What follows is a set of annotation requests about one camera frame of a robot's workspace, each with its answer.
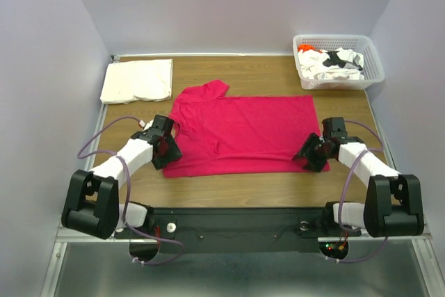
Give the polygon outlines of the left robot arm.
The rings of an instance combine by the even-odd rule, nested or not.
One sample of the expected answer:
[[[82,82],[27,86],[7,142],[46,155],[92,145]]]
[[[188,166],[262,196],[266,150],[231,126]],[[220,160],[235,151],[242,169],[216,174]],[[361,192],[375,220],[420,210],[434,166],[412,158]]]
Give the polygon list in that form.
[[[61,216],[63,227],[95,236],[109,238],[114,231],[131,228],[140,237],[154,231],[154,219],[149,207],[132,203],[129,198],[121,203],[120,188],[131,189],[131,176],[139,168],[152,163],[156,170],[180,160],[182,153],[172,130],[177,123],[168,117],[156,115],[153,121],[135,120],[140,131],[134,133],[118,152],[97,150],[86,154],[82,147],[78,159],[96,154],[110,157],[90,170],[78,170],[71,176]]]

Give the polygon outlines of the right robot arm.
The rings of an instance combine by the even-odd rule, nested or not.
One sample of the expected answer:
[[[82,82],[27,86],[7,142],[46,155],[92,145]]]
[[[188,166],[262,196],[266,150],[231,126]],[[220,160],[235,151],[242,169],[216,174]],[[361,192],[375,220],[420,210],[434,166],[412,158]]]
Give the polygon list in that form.
[[[424,231],[421,183],[415,175],[401,174],[381,161],[377,150],[348,134],[344,118],[323,120],[321,135],[311,133],[294,159],[305,161],[305,170],[320,172],[330,159],[348,167],[347,178],[357,176],[366,187],[364,203],[346,201],[346,181],[338,202],[327,204],[320,217],[327,234],[340,230],[366,230],[372,237],[418,236]]]

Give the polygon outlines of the pink t-shirt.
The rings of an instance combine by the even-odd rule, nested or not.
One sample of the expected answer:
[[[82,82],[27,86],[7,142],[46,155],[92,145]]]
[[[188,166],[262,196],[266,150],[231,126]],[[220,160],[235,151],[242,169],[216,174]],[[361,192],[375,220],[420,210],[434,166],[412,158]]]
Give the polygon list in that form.
[[[166,178],[304,172],[294,156],[319,132],[309,95],[229,96],[221,80],[185,88],[170,118],[179,125],[180,160],[163,169]]]

